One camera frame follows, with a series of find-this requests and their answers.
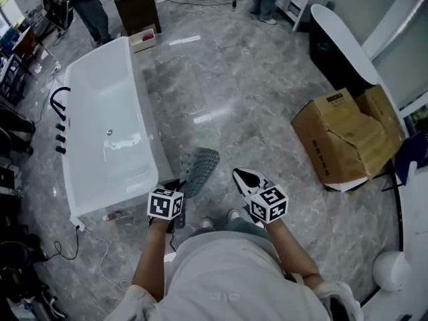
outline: cable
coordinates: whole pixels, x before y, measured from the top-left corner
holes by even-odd
[[[53,257],[55,257],[56,255],[60,255],[61,257],[63,257],[66,260],[74,260],[76,259],[76,257],[78,256],[79,253],[79,235],[78,235],[78,229],[80,227],[76,226],[76,244],[77,244],[77,249],[76,249],[76,254],[74,255],[74,257],[66,257],[64,254],[62,254],[62,245],[58,240],[55,240],[53,242],[53,246],[55,246],[55,249],[57,251],[57,253],[55,253],[54,255],[51,255],[49,258],[46,258],[46,260],[51,260]]]
[[[104,275],[104,273],[103,273],[103,272],[102,272],[102,270],[101,270],[101,264],[102,264],[102,261],[103,261],[103,260],[104,260],[104,258],[106,257],[106,255],[107,255],[107,253],[108,253],[108,250],[109,250],[109,247],[108,247],[108,242],[107,242],[107,240],[105,240],[104,238],[97,239],[97,240],[96,240],[96,242],[98,243],[100,240],[103,240],[103,241],[106,243],[106,245],[107,245],[107,251],[106,251],[106,253],[102,256],[101,261],[100,261],[100,265],[99,265],[100,273],[101,273],[102,277],[104,277],[104,279],[105,279],[107,282],[109,282],[109,283],[113,284],[115,287],[117,287],[118,289],[120,289],[120,290],[122,290],[122,291],[124,291],[124,292],[125,292],[125,291],[126,291],[126,289],[123,287],[123,282],[128,282],[129,284],[132,284],[131,282],[129,282],[128,280],[121,280],[121,281],[120,281],[120,286],[118,286],[116,283],[114,283],[113,281],[109,280],[109,279],[106,277],[106,275]]]
[[[51,86],[49,87],[49,90],[47,91],[47,95],[46,95],[46,97],[45,97],[45,100],[43,101],[43,106],[41,107],[41,110],[40,110],[40,117],[39,117],[39,120],[38,121],[36,121],[35,123],[34,123],[34,126],[35,125],[37,125],[40,121],[41,121],[41,118],[42,118],[42,114],[43,114],[43,110],[45,109],[45,105],[46,105],[46,102],[47,102],[47,99],[49,98],[49,95],[50,95],[50,92],[51,92],[51,89],[52,89],[52,86],[54,85],[54,80],[52,80],[52,84],[51,84]]]
[[[193,6],[203,6],[203,7],[230,5],[230,3],[214,3],[212,5],[203,5],[201,3],[181,3],[179,1],[173,1],[173,0],[166,0],[166,1],[169,1],[170,3],[178,3],[179,5],[193,5]]]
[[[41,106],[39,120],[38,120],[38,121],[36,121],[36,122],[34,123],[34,126],[35,126],[35,125],[37,125],[37,124],[41,121],[41,119],[43,118],[43,117],[42,117],[43,110],[45,109],[45,105],[46,105],[47,99],[48,99],[48,98],[49,98],[49,96],[50,96],[51,89],[52,89],[52,87],[54,86],[55,77],[56,77],[56,76],[61,72],[61,70],[62,70],[62,68],[61,68],[61,69],[59,69],[57,72],[53,72],[51,75],[49,75],[49,77],[48,77],[48,78],[47,78],[47,80],[46,80],[46,82],[47,82],[47,81],[49,80],[49,78],[50,78],[50,77],[52,77],[52,83],[51,83],[51,86],[49,87],[49,90],[47,91],[47,95],[46,95],[46,97],[45,97],[45,100],[43,101],[43,105]]]
[[[175,232],[175,229],[173,229],[173,230],[171,231],[171,235],[172,235],[172,237],[171,237],[171,240],[169,241],[169,245],[170,245],[170,246],[171,246],[171,248],[174,250],[174,252],[175,252],[175,253],[177,253],[176,249],[175,249],[175,248],[174,248],[174,246],[173,246],[173,241],[174,241],[174,239],[175,239],[174,232]]]
[[[63,34],[59,34],[57,39],[52,44],[52,46],[57,46],[59,43],[61,43],[62,39],[64,38],[64,36],[66,35],[67,32],[68,32],[68,30],[65,30]]]
[[[183,3],[180,1],[173,1],[173,0],[165,0],[165,1],[169,1],[171,3],[177,3],[179,5],[192,5],[192,6],[202,6],[202,7],[210,7],[210,6],[224,6],[224,5],[230,5],[231,3],[212,3],[210,5],[204,5],[202,3]],[[233,0],[232,1],[232,8],[235,9],[236,8],[236,1],[237,0]]]

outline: electric outlet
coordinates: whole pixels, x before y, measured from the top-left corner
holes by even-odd
[[[81,232],[86,230],[85,224],[80,221],[78,217],[70,217],[70,222],[76,227],[79,226]]]

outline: forearm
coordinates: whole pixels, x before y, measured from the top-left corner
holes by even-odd
[[[300,246],[282,220],[266,225],[272,243],[287,273],[300,274],[309,288],[315,288],[323,280],[314,260]]]
[[[156,301],[162,300],[164,295],[165,235],[164,229],[151,227],[148,230],[146,247],[132,279],[132,284],[147,290]]]

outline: bathtub faucet handle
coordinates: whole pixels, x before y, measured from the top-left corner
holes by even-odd
[[[64,132],[66,130],[66,127],[64,125],[61,125],[61,124],[56,124],[55,128],[57,128],[61,132]]]
[[[57,146],[55,148],[55,151],[59,152],[59,153],[62,153],[62,154],[66,154],[66,152],[67,152],[67,150],[64,147],[60,147],[60,146]]]
[[[55,139],[60,141],[60,142],[66,142],[66,138],[60,134],[57,134]]]

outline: human hand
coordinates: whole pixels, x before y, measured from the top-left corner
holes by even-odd
[[[170,223],[171,223],[171,220],[159,219],[159,218],[155,217],[152,220],[150,228],[156,229],[157,231],[162,231],[163,233],[166,233]]]

